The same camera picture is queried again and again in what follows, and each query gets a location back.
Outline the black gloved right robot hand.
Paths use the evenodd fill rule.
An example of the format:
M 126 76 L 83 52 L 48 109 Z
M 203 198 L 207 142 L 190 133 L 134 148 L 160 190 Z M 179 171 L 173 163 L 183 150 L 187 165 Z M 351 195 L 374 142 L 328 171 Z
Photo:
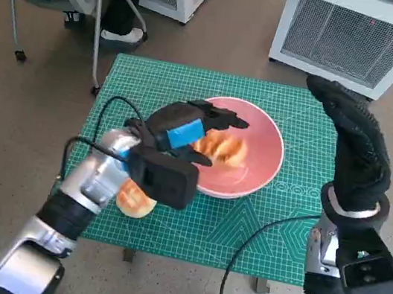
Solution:
M 337 131 L 333 186 L 345 211 L 372 210 L 390 188 L 391 168 L 380 125 L 368 102 L 337 81 L 307 76 Z

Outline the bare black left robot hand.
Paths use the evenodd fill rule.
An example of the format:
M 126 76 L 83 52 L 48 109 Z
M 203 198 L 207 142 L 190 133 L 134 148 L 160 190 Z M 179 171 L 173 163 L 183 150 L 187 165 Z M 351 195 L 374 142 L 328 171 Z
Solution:
M 129 118 L 124 124 L 134 130 L 144 146 L 209 167 L 212 161 L 194 150 L 192 144 L 210 130 L 249 127 L 234 111 L 218 108 L 206 100 L 177 101 L 157 110 L 147 120 Z

